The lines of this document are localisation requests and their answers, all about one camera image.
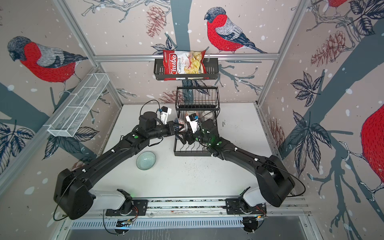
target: bird feet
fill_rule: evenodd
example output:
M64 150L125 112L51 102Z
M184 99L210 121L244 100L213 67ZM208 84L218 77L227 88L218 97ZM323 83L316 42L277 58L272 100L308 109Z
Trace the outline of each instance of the bird feet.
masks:
M62 95L63 93L71 93L71 92L69 92L69 91L67 91L67 90L61 91L61 92L59 92L59 98L61 98L61 95Z

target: black wire basket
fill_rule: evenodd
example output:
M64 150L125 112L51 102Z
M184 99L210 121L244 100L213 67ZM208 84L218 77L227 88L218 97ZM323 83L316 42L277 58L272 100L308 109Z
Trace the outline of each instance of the black wire basket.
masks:
M190 125L186 121L186 115L190 112L196 112L201 121L204 120L203 116L206 115L207 112L212 112L211 118L213 118L217 126L217 116L220 111L218 88L178 87L175 109L177 111L177 117L187 124L188 129L190 129ZM175 137L173 152L175 156L211 156L207 148L199 143L194 142L189 145L188 142L186 142L186 144L183 144L177 137Z

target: snow dot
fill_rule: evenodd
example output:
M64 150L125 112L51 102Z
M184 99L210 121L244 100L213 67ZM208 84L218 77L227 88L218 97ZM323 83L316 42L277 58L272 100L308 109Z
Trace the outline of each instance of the snow dot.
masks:
M24 194L31 195L34 190L35 190L35 187L30 187L27 190L25 190Z

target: dish rack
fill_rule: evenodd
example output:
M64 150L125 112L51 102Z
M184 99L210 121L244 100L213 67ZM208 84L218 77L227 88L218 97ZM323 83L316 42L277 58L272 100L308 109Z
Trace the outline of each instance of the dish rack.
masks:
M175 100L177 117L188 125L185 115L187 111L196 111L199 117L204 116L204 111L212 111L215 125L217 126L217 115L220 110L220 97L217 87L177 87ZM206 147L197 142L191 145L183 144L175 137L173 152L175 156L211 156Z
M105 73L93 73L83 87L74 95L60 115L49 127L48 132L55 137L73 137L89 111L107 86L109 77Z

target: metal frame bar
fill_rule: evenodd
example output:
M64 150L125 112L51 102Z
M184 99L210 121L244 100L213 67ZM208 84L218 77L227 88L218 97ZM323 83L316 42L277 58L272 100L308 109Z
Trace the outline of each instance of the metal frame bar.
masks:
M297 5L296 12L292 17L291 23L288 27L287 33L284 37L283 43L280 46L279 54L280 57L278 60L276 60L271 68L270 74L267 77L267 80L264 83L263 89L259 95L259 99L257 101L258 105L261 106L266 98L266 95L268 94L269 89L271 88L274 79L276 78L277 72L284 60L285 55L288 52L289 46L299 28L300 22L303 19L303 16L305 14L305 10L309 4L310 0L300 0L300 3Z

